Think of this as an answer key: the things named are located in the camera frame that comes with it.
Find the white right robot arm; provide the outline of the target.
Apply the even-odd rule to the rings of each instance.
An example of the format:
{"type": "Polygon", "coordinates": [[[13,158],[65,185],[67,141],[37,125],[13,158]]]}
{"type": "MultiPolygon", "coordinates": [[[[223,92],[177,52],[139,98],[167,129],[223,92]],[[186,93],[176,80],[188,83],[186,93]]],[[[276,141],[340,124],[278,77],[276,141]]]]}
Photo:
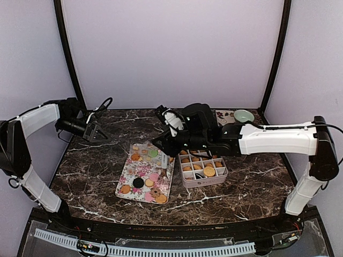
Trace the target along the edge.
{"type": "Polygon", "coordinates": [[[194,103],[178,114],[159,106],[155,115],[167,129],[152,144],[171,157],[182,150],[203,150],[210,156],[242,156],[257,153],[293,153],[306,155],[304,174],[285,200],[284,212],[273,221],[278,232],[294,224],[318,190],[339,173],[334,141],[322,116],[296,125],[257,125],[247,121],[219,126],[207,104],[194,103]]]}

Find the metal tongs white handle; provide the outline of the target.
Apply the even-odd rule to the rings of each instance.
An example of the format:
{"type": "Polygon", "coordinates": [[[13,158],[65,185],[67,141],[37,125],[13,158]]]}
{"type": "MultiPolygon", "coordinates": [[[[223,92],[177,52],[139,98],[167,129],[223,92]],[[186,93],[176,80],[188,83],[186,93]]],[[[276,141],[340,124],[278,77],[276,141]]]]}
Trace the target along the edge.
{"type": "Polygon", "coordinates": [[[169,179],[167,176],[168,156],[162,152],[161,154],[161,172],[158,177],[158,183],[168,185],[169,179]]]}

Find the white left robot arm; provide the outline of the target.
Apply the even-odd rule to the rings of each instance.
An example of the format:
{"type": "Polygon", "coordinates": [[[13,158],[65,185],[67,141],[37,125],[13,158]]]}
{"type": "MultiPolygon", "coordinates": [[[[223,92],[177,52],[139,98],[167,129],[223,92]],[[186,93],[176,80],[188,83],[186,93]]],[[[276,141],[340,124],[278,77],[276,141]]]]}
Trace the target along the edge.
{"type": "Polygon", "coordinates": [[[64,233],[74,231],[75,220],[65,213],[68,211],[67,204],[35,171],[28,139],[44,127],[54,125],[58,133],[68,132],[89,143],[110,142],[110,135],[100,127],[98,119],[112,101],[109,97],[99,107],[88,111],[75,97],[50,100],[1,121],[1,170],[9,177],[11,187],[21,187],[47,212],[59,213],[54,223],[64,233]]]}

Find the large embossed round biscuit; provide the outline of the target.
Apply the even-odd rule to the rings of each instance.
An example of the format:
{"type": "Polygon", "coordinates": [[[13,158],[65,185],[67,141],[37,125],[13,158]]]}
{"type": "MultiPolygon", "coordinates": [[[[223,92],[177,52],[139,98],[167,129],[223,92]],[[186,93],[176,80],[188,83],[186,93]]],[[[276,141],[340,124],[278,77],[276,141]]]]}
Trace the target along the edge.
{"type": "Polygon", "coordinates": [[[203,170],[203,173],[206,177],[214,177],[216,175],[216,170],[211,166],[206,166],[203,170]]]}

